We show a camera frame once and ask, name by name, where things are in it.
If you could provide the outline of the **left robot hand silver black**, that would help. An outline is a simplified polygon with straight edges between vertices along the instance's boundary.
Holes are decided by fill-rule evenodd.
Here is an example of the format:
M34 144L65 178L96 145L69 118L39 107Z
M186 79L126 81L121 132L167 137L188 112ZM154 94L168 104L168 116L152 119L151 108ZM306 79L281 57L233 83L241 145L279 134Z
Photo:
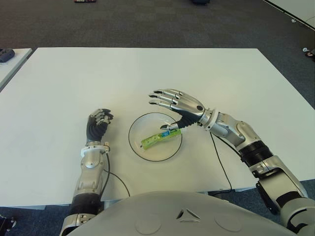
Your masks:
M86 127L87 143L100 142L113 117L108 109L96 109L91 113Z

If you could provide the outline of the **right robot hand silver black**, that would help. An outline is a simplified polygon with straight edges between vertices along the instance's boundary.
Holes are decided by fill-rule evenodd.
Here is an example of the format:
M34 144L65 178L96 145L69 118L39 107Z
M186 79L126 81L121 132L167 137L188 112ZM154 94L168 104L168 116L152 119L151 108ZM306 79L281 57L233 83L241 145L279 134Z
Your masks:
M196 98L176 89L157 89L149 94L151 105L167 108L181 115L181 119L169 125L162 125L161 130L181 129L197 123L205 113L205 107Z

